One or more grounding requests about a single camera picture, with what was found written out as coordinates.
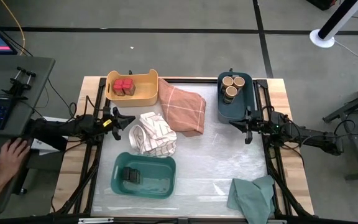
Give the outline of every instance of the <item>dark teal tray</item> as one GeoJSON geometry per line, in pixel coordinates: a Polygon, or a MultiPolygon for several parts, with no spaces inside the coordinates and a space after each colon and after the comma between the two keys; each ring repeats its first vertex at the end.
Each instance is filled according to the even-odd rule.
{"type": "Polygon", "coordinates": [[[111,177],[111,189],[117,194],[164,199],[173,192],[176,163],[171,157],[135,156],[128,152],[118,155],[111,177]],[[140,172],[140,183],[122,179],[124,167],[140,172]]]}
{"type": "Polygon", "coordinates": [[[218,76],[218,119],[222,123],[229,123],[229,121],[240,120],[244,117],[247,106],[251,110],[255,110],[254,87],[252,78],[241,72],[224,72],[218,76]],[[224,94],[221,93],[222,80],[224,77],[242,77],[246,84],[240,90],[231,104],[223,103],[224,94]]]}

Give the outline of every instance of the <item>yellow plastic bin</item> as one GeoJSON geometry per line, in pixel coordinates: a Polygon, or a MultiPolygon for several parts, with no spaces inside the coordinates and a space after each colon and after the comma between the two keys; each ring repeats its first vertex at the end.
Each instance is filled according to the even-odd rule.
{"type": "Polygon", "coordinates": [[[118,107],[154,105],[158,98],[158,73],[154,69],[150,69],[148,74],[136,75],[120,75],[117,71],[112,71],[107,76],[105,95],[118,107]],[[112,86],[118,78],[133,79],[136,86],[133,96],[117,96],[114,94],[112,86]]]}

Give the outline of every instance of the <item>green towel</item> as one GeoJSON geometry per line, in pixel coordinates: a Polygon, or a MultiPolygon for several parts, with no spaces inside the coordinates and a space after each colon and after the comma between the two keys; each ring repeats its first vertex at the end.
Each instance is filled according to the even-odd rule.
{"type": "Polygon", "coordinates": [[[227,207],[241,211],[250,224],[266,224],[274,211],[273,184],[274,180],[269,175],[252,182],[233,179],[227,207]]]}

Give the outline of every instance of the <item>human hand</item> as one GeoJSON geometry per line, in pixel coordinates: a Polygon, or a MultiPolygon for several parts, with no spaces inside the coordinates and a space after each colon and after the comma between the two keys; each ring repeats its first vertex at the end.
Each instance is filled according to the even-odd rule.
{"type": "Polygon", "coordinates": [[[1,148],[0,178],[5,181],[11,180],[17,174],[24,156],[30,151],[27,141],[21,141],[21,138],[17,138],[11,144],[11,140],[8,140],[1,148]]]}

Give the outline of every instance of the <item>striped towel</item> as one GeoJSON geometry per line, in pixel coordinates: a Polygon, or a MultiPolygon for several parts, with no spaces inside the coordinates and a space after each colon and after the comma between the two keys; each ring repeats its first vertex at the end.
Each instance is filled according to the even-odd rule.
{"type": "Polygon", "coordinates": [[[142,155],[167,157],[175,153],[177,134],[161,115],[154,112],[140,115],[142,126],[135,125],[129,130],[132,148],[142,155]]]}

